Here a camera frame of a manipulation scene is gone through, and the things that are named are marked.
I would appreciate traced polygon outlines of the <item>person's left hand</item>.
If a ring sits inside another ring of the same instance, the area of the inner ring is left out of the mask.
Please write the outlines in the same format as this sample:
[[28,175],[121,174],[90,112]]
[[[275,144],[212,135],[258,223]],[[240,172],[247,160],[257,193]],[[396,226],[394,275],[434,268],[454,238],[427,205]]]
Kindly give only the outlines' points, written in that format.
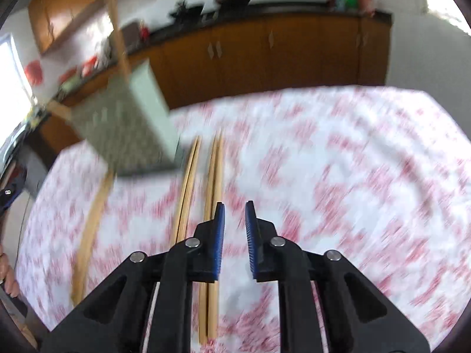
[[0,275],[1,283],[4,284],[4,291],[6,294],[8,294],[11,298],[16,298],[20,292],[19,284],[15,279],[14,270],[10,265],[8,256],[5,253],[1,253]]

